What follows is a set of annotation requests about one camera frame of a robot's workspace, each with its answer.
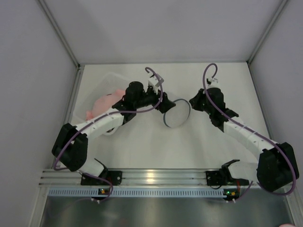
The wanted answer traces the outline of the round mesh laundry bag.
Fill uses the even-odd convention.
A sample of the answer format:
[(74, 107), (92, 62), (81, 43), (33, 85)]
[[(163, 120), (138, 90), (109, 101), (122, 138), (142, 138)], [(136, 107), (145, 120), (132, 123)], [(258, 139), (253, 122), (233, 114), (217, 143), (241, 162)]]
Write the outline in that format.
[(187, 100), (178, 98), (173, 103), (175, 107), (163, 115), (163, 123), (168, 128), (176, 128), (183, 125), (191, 114), (191, 106)]

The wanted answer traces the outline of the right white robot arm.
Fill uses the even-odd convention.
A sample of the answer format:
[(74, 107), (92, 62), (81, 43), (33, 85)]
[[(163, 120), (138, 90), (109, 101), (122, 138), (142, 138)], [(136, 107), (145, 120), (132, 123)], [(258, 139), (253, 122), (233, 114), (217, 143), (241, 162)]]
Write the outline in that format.
[(237, 140), (257, 160), (250, 163), (234, 159), (223, 164), (221, 171), (228, 182), (235, 179), (254, 181), (266, 191), (274, 192), (299, 178), (293, 147), (246, 127), (236, 112), (226, 108), (219, 88), (200, 89), (189, 102), (194, 110), (206, 112), (213, 126)]

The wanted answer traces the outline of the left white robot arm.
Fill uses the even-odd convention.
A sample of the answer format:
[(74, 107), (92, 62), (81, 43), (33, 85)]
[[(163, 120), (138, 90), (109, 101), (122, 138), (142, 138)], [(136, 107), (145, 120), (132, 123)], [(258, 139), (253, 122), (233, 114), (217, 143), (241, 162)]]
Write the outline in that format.
[(94, 139), (106, 132), (116, 129), (131, 121), (138, 113), (156, 109), (165, 114), (175, 107), (175, 103), (169, 100), (162, 87), (147, 90), (143, 84), (131, 82), (125, 91), (125, 95), (101, 116), (95, 117), (82, 124), (62, 126), (52, 149), (55, 163), (61, 163), (59, 168), (55, 164), (54, 170), (66, 170), (80, 172), (95, 177), (101, 177), (106, 172), (106, 166), (89, 154), (89, 144)]

